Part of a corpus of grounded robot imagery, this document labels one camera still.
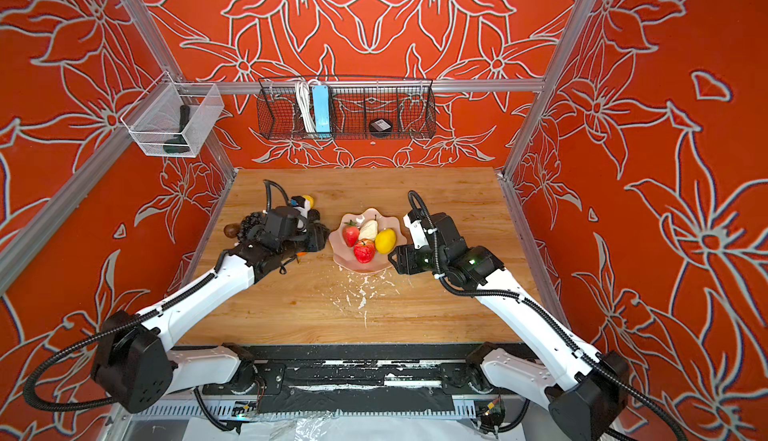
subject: white cable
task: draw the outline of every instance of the white cable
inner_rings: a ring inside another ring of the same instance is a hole
[[[296,82],[296,102],[299,104],[299,110],[301,111],[301,117],[304,120],[304,129],[308,133],[315,132],[315,120],[312,119],[312,113],[310,111],[310,83],[316,83],[321,85],[318,80],[297,81]]]

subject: label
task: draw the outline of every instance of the label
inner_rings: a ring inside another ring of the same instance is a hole
[[[375,120],[373,123],[371,123],[371,126],[376,128],[377,131],[384,131],[386,129],[392,128],[392,125],[384,120]]]

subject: wire basket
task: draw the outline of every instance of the wire basket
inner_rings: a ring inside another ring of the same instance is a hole
[[[149,96],[149,90],[156,84],[159,92]],[[191,104],[198,96],[184,95],[185,102],[179,94],[185,84],[189,83],[173,82],[161,75],[123,114],[121,121],[145,155],[194,158],[200,154],[224,109],[224,101],[218,87],[212,84],[199,105]],[[127,116],[141,100],[149,103],[146,109],[138,116]]]
[[[267,139],[430,139],[436,130],[431,80],[333,76],[328,87],[330,132],[307,132],[296,82],[312,76],[259,79],[259,133]],[[310,112],[315,118],[314,106]]]

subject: pear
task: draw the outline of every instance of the pear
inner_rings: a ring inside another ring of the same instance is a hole
[[[358,239],[370,239],[371,241],[376,239],[376,235],[379,234],[379,222],[375,219],[366,221],[360,228],[360,236]]]

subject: blue power strip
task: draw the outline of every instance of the blue power strip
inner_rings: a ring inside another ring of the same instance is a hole
[[[328,86],[312,87],[312,104],[315,107],[315,129],[321,138],[330,138],[331,118],[328,112]]]

